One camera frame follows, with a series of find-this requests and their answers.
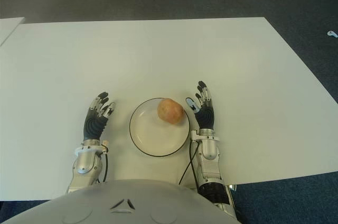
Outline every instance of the dark floor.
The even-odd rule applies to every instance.
[[[26,23],[264,16],[338,101],[338,39],[326,35],[328,30],[338,33],[338,0],[0,2],[1,18],[24,16]],[[331,173],[240,185],[234,198],[247,223],[338,223],[337,178]],[[22,205],[6,202],[0,215],[15,214]]]

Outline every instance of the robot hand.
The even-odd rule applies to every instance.
[[[198,142],[195,151],[198,152],[197,175],[195,175],[192,159],[190,158],[198,193],[229,215],[236,218],[231,193],[229,188],[225,186],[219,169],[218,161],[220,152],[216,144],[217,141],[219,141],[219,138],[215,136],[213,129],[214,112],[211,95],[203,81],[199,81],[197,89],[201,93],[200,95],[196,94],[201,107],[189,97],[186,98],[186,103],[193,110],[200,127],[198,133],[195,130],[191,131],[192,142]]]
[[[90,186],[98,181],[102,170],[101,154],[106,156],[105,182],[108,171],[108,148],[101,145],[100,136],[105,129],[108,118],[114,111],[115,103],[103,107],[108,101],[108,93],[99,94],[89,106],[83,127],[83,143],[75,149],[78,157],[73,164],[73,179],[68,192]]]
[[[186,98],[185,101],[194,111],[195,118],[197,120],[197,123],[199,124],[200,130],[213,130],[214,113],[210,92],[203,81],[199,81],[197,89],[201,93],[201,95],[196,93],[196,97],[200,101],[201,107],[198,107],[198,105],[190,97]]]
[[[86,120],[84,121],[84,141],[88,139],[100,140],[100,136],[105,129],[108,118],[115,109],[114,102],[111,102],[110,104],[103,107],[103,105],[109,99],[107,96],[108,93],[103,92],[99,94],[91,103],[87,112]]]

